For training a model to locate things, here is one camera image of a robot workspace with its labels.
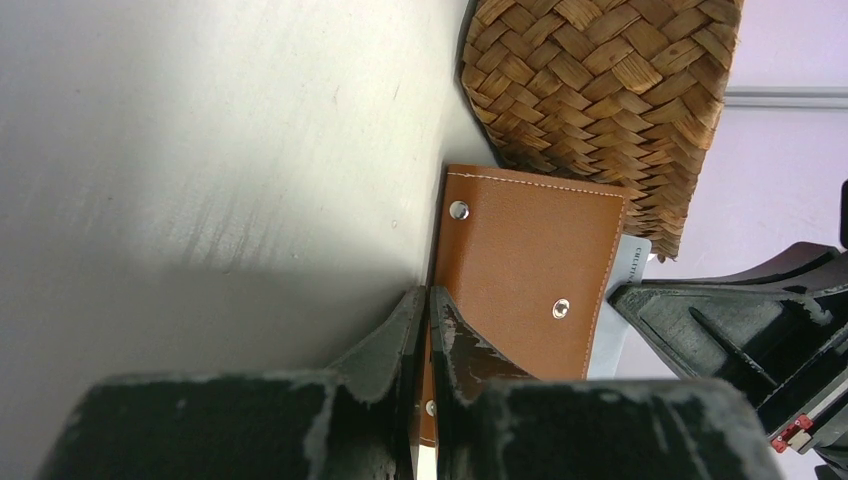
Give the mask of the brown leather card holder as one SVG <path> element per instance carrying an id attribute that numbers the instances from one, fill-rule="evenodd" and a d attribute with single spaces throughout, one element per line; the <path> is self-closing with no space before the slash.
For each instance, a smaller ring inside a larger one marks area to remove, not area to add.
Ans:
<path id="1" fill-rule="evenodd" d="M 531 376 L 583 380 L 627 204 L 621 187 L 451 165 L 433 282 Z"/>

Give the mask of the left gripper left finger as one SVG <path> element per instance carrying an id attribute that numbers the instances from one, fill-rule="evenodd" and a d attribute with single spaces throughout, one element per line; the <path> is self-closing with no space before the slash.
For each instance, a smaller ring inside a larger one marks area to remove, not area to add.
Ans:
<path id="1" fill-rule="evenodd" d="M 329 366 L 93 385 L 41 479 L 411 479 L 426 291 Z"/>

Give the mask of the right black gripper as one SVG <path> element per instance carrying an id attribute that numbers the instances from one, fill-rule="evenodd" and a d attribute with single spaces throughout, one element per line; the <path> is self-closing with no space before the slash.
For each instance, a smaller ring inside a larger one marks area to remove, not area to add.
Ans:
<path id="1" fill-rule="evenodd" d="M 742 276 L 651 280 L 610 300 L 681 377 L 720 378 L 778 453 L 847 476 L 847 249 L 796 242 Z"/>

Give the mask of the white credit card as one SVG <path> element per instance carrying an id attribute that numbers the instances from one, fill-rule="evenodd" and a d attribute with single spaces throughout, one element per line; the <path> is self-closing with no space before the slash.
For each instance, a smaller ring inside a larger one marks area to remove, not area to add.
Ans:
<path id="1" fill-rule="evenodd" d="M 639 284 L 652 255 L 650 240 L 622 235 L 595 328 L 587 371 L 588 380 L 615 376 L 630 324 L 610 305 L 609 299 L 623 285 Z"/>

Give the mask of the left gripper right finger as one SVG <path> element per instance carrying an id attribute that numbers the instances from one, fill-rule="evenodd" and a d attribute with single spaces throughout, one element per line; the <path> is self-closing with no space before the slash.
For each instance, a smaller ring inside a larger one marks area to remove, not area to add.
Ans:
<path id="1" fill-rule="evenodd" d="M 722 380 L 541 381 L 429 293 L 441 479 L 777 479 Z"/>

